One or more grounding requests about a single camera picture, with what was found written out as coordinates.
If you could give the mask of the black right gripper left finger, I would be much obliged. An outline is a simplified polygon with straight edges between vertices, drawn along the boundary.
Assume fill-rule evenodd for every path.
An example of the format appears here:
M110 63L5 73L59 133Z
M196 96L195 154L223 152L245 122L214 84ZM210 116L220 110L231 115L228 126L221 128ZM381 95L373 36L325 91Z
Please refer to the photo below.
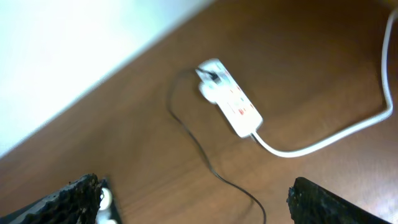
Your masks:
M7 224L94 224L100 209L102 181L85 174L60 190L1 217Z

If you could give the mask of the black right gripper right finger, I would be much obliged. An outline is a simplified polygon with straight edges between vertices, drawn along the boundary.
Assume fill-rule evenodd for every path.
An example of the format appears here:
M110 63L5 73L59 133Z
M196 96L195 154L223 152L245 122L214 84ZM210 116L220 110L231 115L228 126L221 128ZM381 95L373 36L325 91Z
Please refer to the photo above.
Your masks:
M386 223L304 177L297 177L289 188L287 204L295 224Z

